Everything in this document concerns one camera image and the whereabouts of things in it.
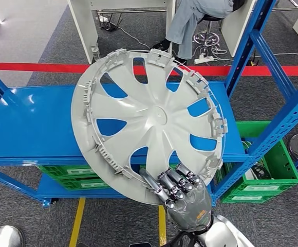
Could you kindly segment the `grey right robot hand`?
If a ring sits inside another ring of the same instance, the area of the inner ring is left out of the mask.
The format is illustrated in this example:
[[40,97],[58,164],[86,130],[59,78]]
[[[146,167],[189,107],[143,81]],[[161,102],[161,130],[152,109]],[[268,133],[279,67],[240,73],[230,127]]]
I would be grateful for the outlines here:
[[161,172],[157,178],[143,168],[140,169],[140,175],[181,231],[207,230],[212,222],[211,198],[205,183],[182,163]]

